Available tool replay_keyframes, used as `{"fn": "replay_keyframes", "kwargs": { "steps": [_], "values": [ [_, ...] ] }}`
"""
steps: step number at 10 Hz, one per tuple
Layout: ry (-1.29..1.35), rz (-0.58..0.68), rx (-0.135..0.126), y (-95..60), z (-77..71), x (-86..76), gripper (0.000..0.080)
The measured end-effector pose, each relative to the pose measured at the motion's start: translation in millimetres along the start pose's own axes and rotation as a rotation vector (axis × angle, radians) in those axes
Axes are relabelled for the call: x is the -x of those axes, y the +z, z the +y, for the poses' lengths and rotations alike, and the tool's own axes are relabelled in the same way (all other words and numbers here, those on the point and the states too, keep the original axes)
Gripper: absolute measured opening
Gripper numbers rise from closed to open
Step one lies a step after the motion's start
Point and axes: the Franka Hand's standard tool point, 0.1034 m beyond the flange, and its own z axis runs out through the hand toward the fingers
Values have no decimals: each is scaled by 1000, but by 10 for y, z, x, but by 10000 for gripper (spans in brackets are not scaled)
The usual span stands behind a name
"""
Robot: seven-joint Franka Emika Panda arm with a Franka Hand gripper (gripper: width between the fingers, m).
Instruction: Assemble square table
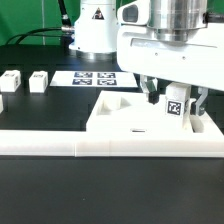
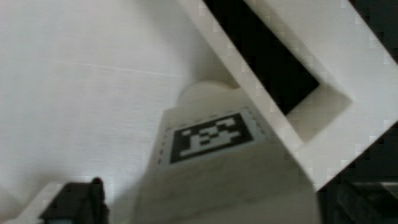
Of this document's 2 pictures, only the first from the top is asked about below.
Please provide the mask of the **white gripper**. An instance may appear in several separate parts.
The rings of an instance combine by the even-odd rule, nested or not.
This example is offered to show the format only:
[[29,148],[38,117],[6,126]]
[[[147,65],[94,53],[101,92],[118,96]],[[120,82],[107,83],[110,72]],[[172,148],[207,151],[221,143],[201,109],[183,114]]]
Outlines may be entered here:
[[142,74],[140,87],[151,104],[159,101],[156,78],[199,86],[190,114],[202,116],[207,88],[224,91],[224,24],[193,30],[187,42],[162,42],[148,27],[123,25],[117,61],[123,71]]

